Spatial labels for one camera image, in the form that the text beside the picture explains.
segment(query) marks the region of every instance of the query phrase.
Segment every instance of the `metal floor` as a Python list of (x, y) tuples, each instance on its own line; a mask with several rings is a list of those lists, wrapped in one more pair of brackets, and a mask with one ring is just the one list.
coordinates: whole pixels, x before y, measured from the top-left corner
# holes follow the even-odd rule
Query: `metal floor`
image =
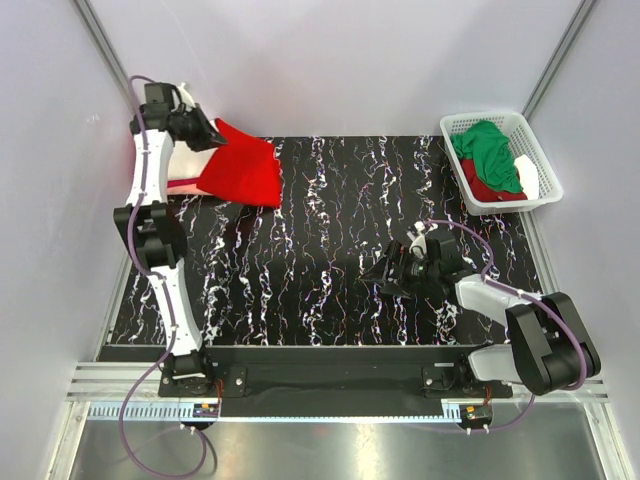
[[(495, 408), (496, 424), (517, 413), (509, 404)], [(170, 426), (157, 421), (129, 422), (126, 428), (143, 462), (168, 474), (179, 474), (197, 464), (202, 450), (200, 442), (185, 432), (152, 440)], [(224, 480), (605, 478), (579, 405), (534, 405), (517, 428), (488, 436), (447, 435), (429, 428), (406, 424), (218, 423), (206, 433), (217, 453), (214, 478)], [(70, 478), (153, 478), (124, 457), (117, 423), (88, 421)], [(212, 478), (213, 470), (209, 456), (202, 472), (193, 478)]]

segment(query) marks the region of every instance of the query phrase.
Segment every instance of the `marble pattern tabletop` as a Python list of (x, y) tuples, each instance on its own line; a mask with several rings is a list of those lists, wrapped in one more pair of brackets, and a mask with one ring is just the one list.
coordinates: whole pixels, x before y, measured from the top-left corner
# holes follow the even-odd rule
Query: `marble pattern tabletop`
[[(409, 242), (407, 229), (420, 219), (475, 229), (494, 249), (495, 277), (539, 291), (520, 218), (468, 215), (441, 137), (269, 141), (282, 163), (282, 208), (171, 200), (189, 238), (187, 289), (207, 345), (503, 342), (504, 328), (475, 312), (380, 296), (359, 279), (392, 238)], [(486, 252), (470, 235), (453, 233), (480, 270)], [(153, 291), (137, 272), (108, 343), (164, 344)]]

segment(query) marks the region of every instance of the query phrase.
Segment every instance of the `wall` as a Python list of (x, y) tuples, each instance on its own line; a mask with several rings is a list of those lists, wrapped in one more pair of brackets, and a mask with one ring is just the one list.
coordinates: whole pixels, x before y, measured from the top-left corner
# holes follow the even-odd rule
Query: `wall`
[(71, 3), (0, 1), (2, 477), (42, 479), (124, 249), (129, 115)]
[(636, 1), (600, 2), (532, 122), (565, 190), (536, 217), (600, 352), (638, 472), (639, 20)]
[(579, 0), (92, 0), (131, 73), (254, 135), (440, 133), (521, 110)]

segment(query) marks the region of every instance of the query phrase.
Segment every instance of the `red cloth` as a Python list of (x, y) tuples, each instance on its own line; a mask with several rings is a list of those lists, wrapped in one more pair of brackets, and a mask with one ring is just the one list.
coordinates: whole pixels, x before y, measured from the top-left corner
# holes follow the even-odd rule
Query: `red cloth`
[(216, 127), (227, 140), (202, 171), (196, 187), (222, 200), (279, 208), (282, 203), (280, 161), (275, 147), (233, 128), (219, 118)]
[(464, 176), (467, 177), (467, 182), (471, 187), (471, 193), (476, 197), (476, 200), (481, 202), (515, 202), (516, 200), (527, 200), (527, 196), (523, 193), (511, 193), (511, 192), (495, 192), (487, 187), (482, 180), (478, 178), (476, 174), (476, 166), (473, 160), (465, 158), (460, 162)]

